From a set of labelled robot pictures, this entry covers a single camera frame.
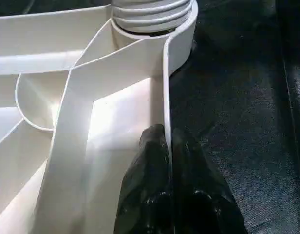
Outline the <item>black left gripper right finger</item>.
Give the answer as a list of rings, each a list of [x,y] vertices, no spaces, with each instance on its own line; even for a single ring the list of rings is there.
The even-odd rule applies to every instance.
[[[175,230],[178,234],[246,234],[241,210],[218,168],[188,132],[172,133]]]

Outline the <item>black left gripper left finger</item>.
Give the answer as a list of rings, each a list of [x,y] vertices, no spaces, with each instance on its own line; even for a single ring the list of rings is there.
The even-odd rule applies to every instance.
[[[165,129],[145,129],[121,184],[115,234],[171,234],[171,171]]]

